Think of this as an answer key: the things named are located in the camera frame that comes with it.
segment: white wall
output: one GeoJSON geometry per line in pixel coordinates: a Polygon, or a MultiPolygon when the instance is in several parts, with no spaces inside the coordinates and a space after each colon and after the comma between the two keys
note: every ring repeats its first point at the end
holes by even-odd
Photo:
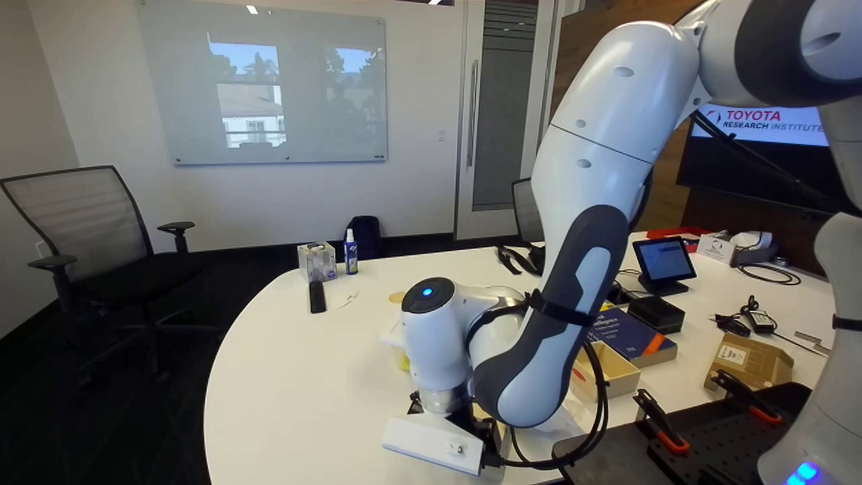
{"type": "Polygon", "coordinates": [[[136,11],[141,0],[29,0],[80,165],[118,165],[149,221],[192,217],[195,247],[340,236],[374,213],[385,234],[452,231],[464,7],[397,0],[270,0],[389,23],[385,165],[173,167],[136,11]]]}
{"type": "MultiPolygon", "coordinates": [[[[0,2],[0,178],[75,167],[27,0],[0,2]]],[[[51,274],[29,270],[37,234],[0,194],[0,337],[43,309],[58,293],[51,274]]]]}

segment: white table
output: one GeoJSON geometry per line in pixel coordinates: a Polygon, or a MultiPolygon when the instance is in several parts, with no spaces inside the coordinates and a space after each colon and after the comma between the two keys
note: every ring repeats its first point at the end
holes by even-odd
{"type": "MultiPolygon", "coordinates": [[[[697,277],[687,293],[669,295],[687,313],[677,360],[643,370],[642,388],[669,410],[718,399],[703,388],[722,339],[713,313],[736,313],[748,293],[778,320],[833,343],[831,285],[767,285],[720,260],[695,256],[697,277]]],[[[462,285],[536,287],[536,277],[513,277],[491,247],[362,260],[362,271],[327,282],[328,313],[308,313],[299,271],[274,277],[235,320],[210,370],[204,395],[204,456],[215,485],[266,481],[536,481],[546,473],[491,468],[467,476],[379,446],[389,417],[404,415],[413,383],[397,370],[379,339],[397,320],[394,293],[423,277],[444,274],[462,285]]],[[[814,384],[825,359],[770,339],[794,359],[794,380],[814,384]]],[[[567,415],[581,428],[594,405],[567,399],[567,415]]],[[[631,395],[611,399],[611,425],[631,422],[631,395]]],[[[560,437],[532,433],[532,453],[549,453],[560,437]]]]}

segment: electronic device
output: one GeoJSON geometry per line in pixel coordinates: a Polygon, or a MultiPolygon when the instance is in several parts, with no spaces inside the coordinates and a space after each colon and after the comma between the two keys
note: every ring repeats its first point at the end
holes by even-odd
{"type": "Polygon", "coordinates": [[[677,333],[685,320],[685,309],[678,309],[677,305],[669,305],[661,295],[633,298],[629,305],[629,316],[635,316],[638,320],[649,324],[664,333],[677,333]]]}
{"type": "Polygon", "coordinates": [[[682,236],[635,239],[633,250],[642,266],[638,281],[656,295],[687,291],[678,281],[695,277],[695,266],[682,236]]]}
{"type": "Polygon", "coordinates": [[[759,301],[754,298],[754,293],[748,295],[748,301],[739,309],[739,316],[746,320],[746,326],[751,326],[754,333],[775,333],[778,324],[775,318],[770,318],[759,301]]]}
{"type": "MultiPolygon", "coordinates": [[[[743,149],[766,157],[774,167],[835,200],[840,209],[854,209],[835,169],[817,107],[703,104],[700,114],[722,131],[732,135],[743,149]]],[[[800,190],[774,167],[705,135],[697,124],[691,124],[677,184],[809,213],[835,213],[835,207],[828,207],[819,197],[800,190]]]]}

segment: small container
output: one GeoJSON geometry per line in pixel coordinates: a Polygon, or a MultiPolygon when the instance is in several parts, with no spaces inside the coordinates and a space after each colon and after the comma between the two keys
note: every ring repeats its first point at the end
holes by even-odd
{"type": "Polygon", "coordinates": [[[348,229],[348,236],[344,236],[344,271],[348,274],[358,271],[358,246],[355,246],[354,229],[348,229]]]}
{"type": "Polygon", "coordinates": [[[297,259],[304,281],[335,281],[340,274],[338,256],[328,243],[297,246],[297,259]]]}

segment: plastic bottle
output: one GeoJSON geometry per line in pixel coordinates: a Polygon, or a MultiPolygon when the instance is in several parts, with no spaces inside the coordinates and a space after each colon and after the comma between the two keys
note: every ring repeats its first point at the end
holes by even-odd
{"type": "Polygon", "coordinates": [[[358,246],[355,246],[354,229],[348,229],[348,236],[344,236],[344,271],[348,274],[358,271],[358,246]]]}

